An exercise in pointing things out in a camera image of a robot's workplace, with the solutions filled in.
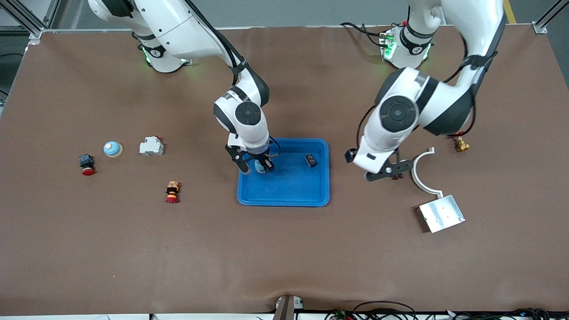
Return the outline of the white circuit breaker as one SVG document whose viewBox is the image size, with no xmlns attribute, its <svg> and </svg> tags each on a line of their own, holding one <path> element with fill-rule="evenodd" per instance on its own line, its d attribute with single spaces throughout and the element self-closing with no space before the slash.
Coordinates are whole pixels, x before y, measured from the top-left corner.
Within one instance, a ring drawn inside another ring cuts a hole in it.
<svg viewBox="0 0 569 320">
<path fill-rule="evenodd" d="M 140 143 L 139 154 L 142 156 L 162 156 L 164 153 L 164 144 L 158 136 L 147 136 Z"/>
</svg>

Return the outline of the silver metal plate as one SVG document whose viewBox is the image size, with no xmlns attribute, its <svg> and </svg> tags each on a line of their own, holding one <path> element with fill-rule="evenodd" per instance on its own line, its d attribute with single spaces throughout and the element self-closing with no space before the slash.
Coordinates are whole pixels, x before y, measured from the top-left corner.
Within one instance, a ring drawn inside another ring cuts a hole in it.
<svg viewBox="0 0 569 320">
<path fill-rule="evenodd" d="M 465 221 L 465 217 L 453 195 L 447 195 L 419 205 L 418 210 L 431 233 L 439 232 Z"/>
</svg>

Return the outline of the white curved plastic bracket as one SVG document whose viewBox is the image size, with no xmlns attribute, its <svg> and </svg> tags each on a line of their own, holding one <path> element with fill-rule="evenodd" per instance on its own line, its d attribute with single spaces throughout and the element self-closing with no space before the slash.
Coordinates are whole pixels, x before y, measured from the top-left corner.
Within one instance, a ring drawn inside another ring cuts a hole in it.
<svg viewBox="0 0 569 320">
<path fill-rule="evenodd" d="M 418 163 L 421 160 L 421 158 L 423 158 L 424 156 L 427 156 L 427 155 L 432 155 L 434 153 L 435 153 L 435 148 L 430 147 L 426 152 L 419 154 L 413 160 L 412 168 L 411 168 L 411 178 L 413 179 L 415 185 L 419 189 L 426 192 L 427 194 L 435 195 L 435 197 L 437 197 L 437 199 L 441 199 L 444 197 L 443 191 L 442 190 L 435 190 L 431 187 L 428 187 L 418 176 Z"/>
</svg>

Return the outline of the brown table mat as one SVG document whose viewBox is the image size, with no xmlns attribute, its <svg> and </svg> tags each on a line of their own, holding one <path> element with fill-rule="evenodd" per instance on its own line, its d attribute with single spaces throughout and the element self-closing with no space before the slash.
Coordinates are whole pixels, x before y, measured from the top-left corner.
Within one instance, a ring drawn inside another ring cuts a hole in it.
<svg viewBox="0 0 569 320">
<path fill-rule="evenodd" d="M 457 153 L 417 130 L 402 158 L 452 194 L 464 223 L 428 233 L 409 176 L 368 182 L 347 164 L 392 69 L 344 28 L 225 31 L 271 88 L 279 137 L 329 144 L 321 208 L 236 200 L 239 170 L 213 102 L 217 58 L 150 69 L 129 33 L 45 34 L 0 119 L 0 315 L 265 312 L 394 300 L 419 311 L 569 310 L 569 90 L 549 39 L 506 27 Z M 162 156 L 142 156 L 158 136 Z M 117 158 L 104 145 L 123 146 Z M 79 156 L 94 159 L 84 176 Z M 169 181 L 178 203 L 167 203 Z"/>
</svg>

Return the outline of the red mushroom push button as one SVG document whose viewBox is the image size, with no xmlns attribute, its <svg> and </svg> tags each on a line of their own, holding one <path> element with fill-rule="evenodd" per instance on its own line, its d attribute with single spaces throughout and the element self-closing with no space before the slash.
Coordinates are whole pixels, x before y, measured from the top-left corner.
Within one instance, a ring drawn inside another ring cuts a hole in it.
<svg viewBox="0 0 569 320">
<path fill-rule="evenodd" d="M 84 176 L 93 176 L 96 173 L 94 170 L 94 159 L 89 154 L 79 156 L 79 166 L 82 168 Z"/>
</svg>

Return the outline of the aluminium frame bar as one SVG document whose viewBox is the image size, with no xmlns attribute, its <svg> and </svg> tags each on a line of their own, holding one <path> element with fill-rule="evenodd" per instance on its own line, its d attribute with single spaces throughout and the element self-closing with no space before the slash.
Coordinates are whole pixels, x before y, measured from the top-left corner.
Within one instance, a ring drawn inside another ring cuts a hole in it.
<svg viewBox="0 0 569 320">
<path fill-rule="evenodd" d="M 20 0 L 0 0 L 0 7 L 30 33 L 31 44 L 40 43 L 41 35 L 48 27 L 29 8 Z"/>
</svg>

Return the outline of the blue plastic tray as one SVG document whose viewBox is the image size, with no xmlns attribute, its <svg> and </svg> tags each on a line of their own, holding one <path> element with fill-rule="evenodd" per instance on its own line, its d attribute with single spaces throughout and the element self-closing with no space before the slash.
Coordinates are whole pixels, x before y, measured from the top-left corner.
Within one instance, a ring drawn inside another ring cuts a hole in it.
<svg viewBox="0 0 569 320">
<path fill-rule="evenodd" d="M 279 207 L 323 207 L 330 199 L 329 144 L 319 138 L 277 138 L 270 153 L 271 173 L 255 168 L 239 174 L 236 198 L 243 205 Z M 310 168 L 305 154 L 313 154 L 317 165 Z"/>
</svg>

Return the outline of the aluminium frame post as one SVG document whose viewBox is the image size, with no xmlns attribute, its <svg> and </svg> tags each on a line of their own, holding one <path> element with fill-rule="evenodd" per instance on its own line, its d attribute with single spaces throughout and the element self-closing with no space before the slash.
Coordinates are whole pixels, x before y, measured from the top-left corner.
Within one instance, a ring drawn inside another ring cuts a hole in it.
<svg viewBox="0 0 569 320">
<path fill-rule="evenodd" d="M 47 10 L 45 11 L 43 22 L 47 28 L 51 29 L 56 25 L 56 21 L 58 20 L 58 12 L 60 10 L 62 2 L 65 2 L 65 0 L 45 0 L 45 3 L 47 3 L 48 6 Z"/>
<path fill-rule="evenodd" d="M 536 34 L 547 34 L 548 24 L 557 17 L 565 8 L 569 6 L 569 0 L 557 0 L 551 8 L 549 8 L 543 16 L 537 21 L 532 21 L 533 29 Z"/>
</svg>

